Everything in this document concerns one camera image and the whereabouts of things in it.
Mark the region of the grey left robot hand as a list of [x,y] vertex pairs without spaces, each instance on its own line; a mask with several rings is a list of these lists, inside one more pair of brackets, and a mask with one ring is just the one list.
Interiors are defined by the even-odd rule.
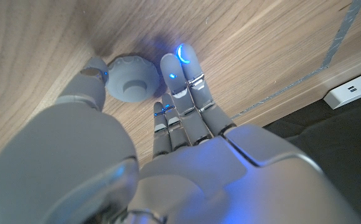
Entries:
[[194,49],[160,68],[151,162],[102,111],[113,67],[92,58],[0,153],[0,223],[361,223],[304,152],[214,102]]

